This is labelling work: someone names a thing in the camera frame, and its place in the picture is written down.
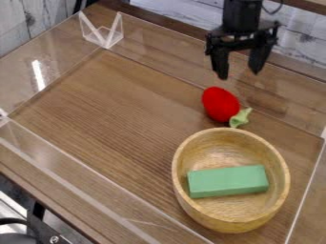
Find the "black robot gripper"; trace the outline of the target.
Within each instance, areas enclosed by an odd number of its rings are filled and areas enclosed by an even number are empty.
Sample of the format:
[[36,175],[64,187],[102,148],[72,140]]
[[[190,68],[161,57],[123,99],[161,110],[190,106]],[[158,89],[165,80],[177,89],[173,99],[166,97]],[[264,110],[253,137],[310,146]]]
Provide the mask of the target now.
[[230,71],[230,51],[250,50],[249,68],[258,74],[278,41],[278,21],[262,20],[269,11],[264,0],[225,0],[222,25],[206,35],[206,54],[211,54],[213,69],[226,80]]

